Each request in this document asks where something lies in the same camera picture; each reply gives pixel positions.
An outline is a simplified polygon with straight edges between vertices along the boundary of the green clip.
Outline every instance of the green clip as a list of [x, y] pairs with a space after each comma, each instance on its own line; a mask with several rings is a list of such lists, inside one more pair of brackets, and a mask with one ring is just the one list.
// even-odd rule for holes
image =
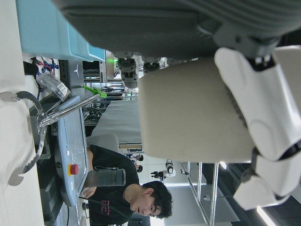
[[86, 89], [86, 90], [88, 90], [88, 91], [90, 91], [90, 92], [92, 92], [93, 95], [100, 94], [100, 97], [102, 97], [102, 98], [107, 97], [107, 94], [104, 93], [104, 92], [102, 92], [102, 91], [99, 90], [98, 88], [93, 87], [93, 89], [91, 89], [91, 88], [89, 88], [88, 86], [83, 86], [83, 88]]

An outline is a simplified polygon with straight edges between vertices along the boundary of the man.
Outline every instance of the man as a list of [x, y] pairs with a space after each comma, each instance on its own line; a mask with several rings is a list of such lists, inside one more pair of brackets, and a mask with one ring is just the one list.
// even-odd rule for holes
[[143, 166], [142, 165], [138, 165], [135, 161], [133, 162], [133, 164], [136, 167], [137, 173], [141, 173], [143, 170]]
[[163, 183], [153, 181], [141, 186], [136, 167], [129, 158], [95, 145], [91, 145], [87, 151], [91, 169], [96, 166], [118, 167], [126, 172], [125, 186], [91, 187], [83, 193], [86, 198], [91, 197], [103, 203], [89, 202], [92, 226], [123, 224], [134, 212], [158, 218], [172, 215], [172, 196]]
[[142, 154], [126, 154], [126, 156], [132, 161], [143, 161]]
[[131, 155], [130, 156], [130, 160], [132, 160], [132, 161], [143, 161], [143, 155], [142, 154], [137, 154], [137, 155], [135, 155], [135, 154], [133, 154], [133, 155]]

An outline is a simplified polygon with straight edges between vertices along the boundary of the person in background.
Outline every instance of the person in background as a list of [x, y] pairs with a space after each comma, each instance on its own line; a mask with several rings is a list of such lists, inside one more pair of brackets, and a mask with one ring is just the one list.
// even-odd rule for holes
[[141, 173], [142, 170], [143, 170], [143, 166], [142, 165], [138, 165], [136, 162], [133, 162], [135, 167], [136, 167], [136, 170], [137, 170], [137, 173]]

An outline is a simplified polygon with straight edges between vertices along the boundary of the gray cylindrical object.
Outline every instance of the gray cylindrical object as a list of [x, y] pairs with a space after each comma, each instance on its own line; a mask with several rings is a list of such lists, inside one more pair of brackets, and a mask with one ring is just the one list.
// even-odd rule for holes
[[102, 169], [88, 172], [85, 187], [124, 186], [126, 172], [124, 169]]

